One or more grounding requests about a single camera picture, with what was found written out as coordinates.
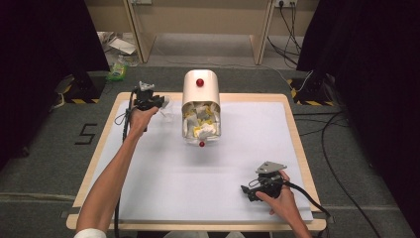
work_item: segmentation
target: finger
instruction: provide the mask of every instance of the finger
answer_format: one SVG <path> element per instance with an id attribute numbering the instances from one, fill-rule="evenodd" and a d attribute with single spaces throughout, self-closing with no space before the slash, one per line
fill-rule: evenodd
<path id="1" fill-rule="evenodd" d="M 270 206 L 274 203 L 274 198 L 270 197 L 269 195 L 265 194 L 262 191 L 257 191 L 256 192 L 256 196 L 259 199 L 261 199 L 261 200 L 265 201 L 266 203 L 268 203 L 268 205 L 270 205 Z"/>
<path id="2" fill-rule="evenodd" d="M 284 178 L 284 180 L 290 181 L 290 177 L 287 175 L 285 171 L 279 171 L 281 176 Z"/>
<path id="3" fill-rule="evenodd" d="M 157 107 L 152 107 L 151 109 L 149 109 L 149 111 L 151 111 L 151 113 L 156 114 L 158 112 L 158 108 Z"/>

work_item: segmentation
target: gray floor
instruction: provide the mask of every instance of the gray floor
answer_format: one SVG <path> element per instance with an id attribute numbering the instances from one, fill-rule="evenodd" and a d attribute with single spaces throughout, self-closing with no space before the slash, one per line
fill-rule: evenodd
<path id="1" fill-rule="evenodd" d="M 271 39 L 282 48 L 287 42 L 285 38 Z M 118 51 L 108 52 L 107 58 L 112 63 L 118 58 Z M 71 208 L 77 195 L 116 95 L 131 90 L 139 80 L 154 83 L 160 91 L 181 91 L 183 76 L 192 68 L 213 69 L 220 79 L 221 92 L 285 94 L 295 114 L 321 203 L 334 216 L 335 222 L 328 226 L 330 236 L 374 237 L 367 221 L 335 181 L 323 156 L 319 130 L 331 115 L 299 115 L 337 112 L 345 105 L 294 104 L 285 80 L 305 72 L 296 72 L 286 65 L 270 45 L 265 49 L 262 65 L 256 66 L 246 36 L 206 35 L 159 36 L 149 62 L 130 68 L 126 80 L 108 83 L 99 103 L 65 104 L 54 110 L 31 143 L 30 155 L 11 160 L 0 172 L 0 237 L 72 237 L 74 233 L 66 228 L 62 212 Z M 74 142 L 85 140 L 79 136 L 85 123 L 97 124 L 86 131 L 95 137 L 90 145 L 75 146 Z M 369 166 L 345 114 L 325 131 L 324 145 L 335 174 L 380 235 L 414 237 L 381 177 Z M 293 236 L 281 232 L 273 237 Z"/>

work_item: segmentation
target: green object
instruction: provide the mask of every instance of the green object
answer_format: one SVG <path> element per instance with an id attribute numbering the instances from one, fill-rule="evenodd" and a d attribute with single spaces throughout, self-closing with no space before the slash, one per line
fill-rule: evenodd
<path id="1" fill-rule="evenodd" d="M 120 62 L 115 62 L 106 79 L 111 81 L 121 81 L 126 77 L 127 66 Z"/>

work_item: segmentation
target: human arm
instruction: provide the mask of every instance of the human arm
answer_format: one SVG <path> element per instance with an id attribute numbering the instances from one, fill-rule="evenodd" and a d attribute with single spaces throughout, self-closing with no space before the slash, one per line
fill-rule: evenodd
<path id="1" fill-rule="evenodd" d="M 77 219 L 76 232 L 87 228 L 95 228 L 103 232 L 108 230 L 137 143 L 152 116 L 157 112 L 156 107 L 148 111 L 133 109 L 130 117 L 130 132 L 117 154 L 87 194 Z"/>
<path id="2" fill-rule="evenodd" d="M 284 171 L 280 171 L 280 173 L 285 180 L 290 180 L 289 176 Z M 281 193 L 278 198 L 272 198 L 261 191 L 257 191 L 256 196 L 271 207 L 271 211 L 269 212 L 270 215 L 277 214 L 290 225 L 296 237 L 312 237 L 308 227 L 300 216 L 293 192 L 290 190 L 289 186 L 284 185 L 281 188 Z"/>

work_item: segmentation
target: cylindrical container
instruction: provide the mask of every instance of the cylindrical container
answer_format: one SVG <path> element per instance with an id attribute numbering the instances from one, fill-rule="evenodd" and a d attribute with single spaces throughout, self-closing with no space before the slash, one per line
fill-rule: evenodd
<path id="1" fill-rule="evenodd" d="M 219 84 L 212 70 L 195 69 L 185 75 L 182 136 L 200 147 L 221 136 Z"/>

